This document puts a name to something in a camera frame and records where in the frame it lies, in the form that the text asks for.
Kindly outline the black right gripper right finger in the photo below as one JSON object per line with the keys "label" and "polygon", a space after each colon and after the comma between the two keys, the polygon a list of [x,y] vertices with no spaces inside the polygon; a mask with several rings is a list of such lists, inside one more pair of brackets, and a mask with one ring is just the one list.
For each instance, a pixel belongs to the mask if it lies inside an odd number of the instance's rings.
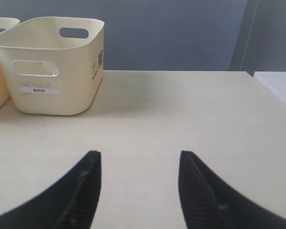
{"label": "black right gripper right finger", "polygon": [[188,229],[286,229],[286,219],[233,189],[195,153],[182,151],[178,191]]}

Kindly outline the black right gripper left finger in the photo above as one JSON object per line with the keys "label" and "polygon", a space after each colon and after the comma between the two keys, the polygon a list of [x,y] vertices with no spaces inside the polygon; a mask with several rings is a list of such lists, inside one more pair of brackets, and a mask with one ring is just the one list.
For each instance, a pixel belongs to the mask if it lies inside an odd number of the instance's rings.
{"label": "black right gripper left finger", "polygon": [[101,153],[89,151],[52,186],[0,215],[0,229],[89,229],[101,185]]}

